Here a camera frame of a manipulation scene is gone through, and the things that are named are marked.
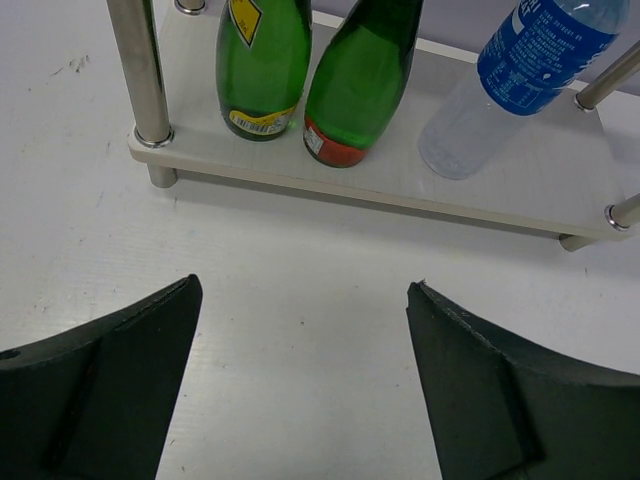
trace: bottle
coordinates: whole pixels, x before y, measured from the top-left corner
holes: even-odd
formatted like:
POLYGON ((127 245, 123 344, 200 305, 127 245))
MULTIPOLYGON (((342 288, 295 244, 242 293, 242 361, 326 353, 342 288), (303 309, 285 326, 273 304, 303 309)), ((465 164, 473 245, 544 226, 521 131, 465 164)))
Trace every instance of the bottle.
POLYGON ((310 0, 227 0, 216 85, 231 131, 255 141, 282 135, 302 96, 310 57, 310 0))
POLYGON ((332 167, 364 158, 404 93, 423 0, 359 0, 320 59, 304 143, 332 167))
POLYGON ((522 0, 427 123, 418 149, 450 179, 478 171, 616 39, 629 0, 522 0))

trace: clear plastic water bottle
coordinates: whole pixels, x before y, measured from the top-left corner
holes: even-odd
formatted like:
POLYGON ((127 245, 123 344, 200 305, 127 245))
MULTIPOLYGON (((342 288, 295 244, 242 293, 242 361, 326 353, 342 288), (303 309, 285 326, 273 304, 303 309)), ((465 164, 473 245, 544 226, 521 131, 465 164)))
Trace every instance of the clear plastic water bottle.
POLYGON ((629 0, 522 0, 418 139, 432 170, 478 171, 616 39, 629 0))

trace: white shelf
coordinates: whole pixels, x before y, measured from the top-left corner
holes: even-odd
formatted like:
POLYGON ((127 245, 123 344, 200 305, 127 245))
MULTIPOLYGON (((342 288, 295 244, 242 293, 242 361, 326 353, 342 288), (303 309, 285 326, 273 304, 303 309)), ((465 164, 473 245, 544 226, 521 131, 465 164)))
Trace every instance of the white shelf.
MULTIPOLYGON (((199 17, 170 9, 160 51, 175 129, 173 143, 149 149, 130 136, 144 163, 593 239, 621 240, 605 206, 625 199, 597 113, 584 114, 565 92, 479 174, 440 178, 420 159, 416 140, 474 55, 420 40, 411 79, 389 128, 359 165, 332 169, 302 143, 304 100, 281 138, 253 143, 231 133, 219 113, 215 44, 219 6, 199 17)), ((315 15, 309 79, 339 19, 315 15)))

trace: metal ring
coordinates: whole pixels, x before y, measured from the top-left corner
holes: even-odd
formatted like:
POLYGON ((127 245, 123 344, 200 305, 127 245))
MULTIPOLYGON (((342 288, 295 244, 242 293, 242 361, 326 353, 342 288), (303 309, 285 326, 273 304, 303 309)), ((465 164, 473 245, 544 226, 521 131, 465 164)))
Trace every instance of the metal ring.
POLYGON ((607 219, 607 223, 609 225, 611 225, 619 232, 626 232, 627 230, 629 230, 629 227, 624 227, 613 219, 613 216, 611 215, 611 213, 613 212, 613 207, 615 207, 615 205, 607 205, 607 208, 604 209, 604 218, 607 219))
POLYGON ((175 5, 176 9, 180 12, 180 13, 184 13, 185 15, 189 15, 191 17, 195 17, 197 15, 200 15, 201 13, 204 13, 204 11, 207 9, 207 2, 205 1, 204 4, 202 5, 202 7, 200 8, 196 8, 196 9, 192 9, 192 8, 187 8, 184 7, 181 3, 180 0, 174 0, 173 4, 175 5))
POLYGON ((136 137, 136 140, 138 140, 142 145, 144 145, 147 148, 162 148, 164 146, 169 145, 171 142, 173 142, 173 137, 175 136, 175 132, 173 131, 173 127, 169 125, 169 136, 159 142, 150 142, 149 140, 145 140, 144 138, 142 138, 142 136, 140 135, 140 132, 138 131, 138 127, 133 129, 133 135, 134 137, 136 137))
POLYGON ((587 108, 587 107, 583 106, 583 105, 580 103, 580 100, 578 100, 578 93, 576 93, 576 94, 573 96, 573 103, 575 104, 575 106, 576 106, 576 107, 578 107, 578 109, 579 109, 579 110, 582 110, 584 113, 591 113, 591 112, 593 112, 593 111, 595 110, 595 108, 587 108))

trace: yellow diamond label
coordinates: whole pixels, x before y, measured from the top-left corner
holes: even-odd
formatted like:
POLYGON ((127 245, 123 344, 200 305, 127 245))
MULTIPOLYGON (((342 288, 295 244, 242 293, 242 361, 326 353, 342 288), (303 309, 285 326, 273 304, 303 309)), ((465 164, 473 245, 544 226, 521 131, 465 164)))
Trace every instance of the yellow diamond label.
POLYGON ((229 0, 231 19, 248 47, 253 43, 262 12, 253 0, 229 0))
POLYGON ((281 112, 265 115, 264 117, 251 117, 239 110, 231 110, 229 120, 245 132, 254 135, 275 135, 280 133, 289 123, 295 106, 281 112))

